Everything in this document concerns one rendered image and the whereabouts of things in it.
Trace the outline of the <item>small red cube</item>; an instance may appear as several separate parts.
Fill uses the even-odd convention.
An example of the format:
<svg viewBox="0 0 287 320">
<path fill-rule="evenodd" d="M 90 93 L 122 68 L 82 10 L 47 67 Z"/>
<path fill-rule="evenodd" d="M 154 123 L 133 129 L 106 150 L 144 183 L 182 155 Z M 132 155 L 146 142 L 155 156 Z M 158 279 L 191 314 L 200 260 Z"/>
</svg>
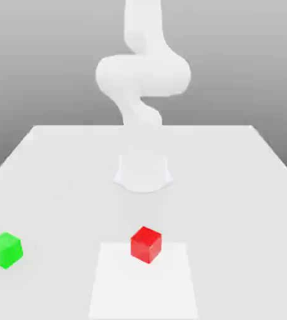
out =
<svg viewBox="0 0 287 320">
<path fill-rule="evenodd" d="M 146 226 L 142 226 L 130 240 L 132 257 L 150 264 L 161 252 L 162 234 Z"/>
</svg>

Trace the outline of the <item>small green cube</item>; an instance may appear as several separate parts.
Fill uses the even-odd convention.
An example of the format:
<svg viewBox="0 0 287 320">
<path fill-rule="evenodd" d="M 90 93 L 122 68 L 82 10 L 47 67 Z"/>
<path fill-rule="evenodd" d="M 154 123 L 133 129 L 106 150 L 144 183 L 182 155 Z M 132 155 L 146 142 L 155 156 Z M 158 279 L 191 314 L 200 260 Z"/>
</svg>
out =
<svg viewBox="0 0 287 320">
<path fill-rule="evenodd" d="M 0 267 L 7 269 L 22 257 L 21 240 L 8 232 L 0 234 Z"/>
</svg>

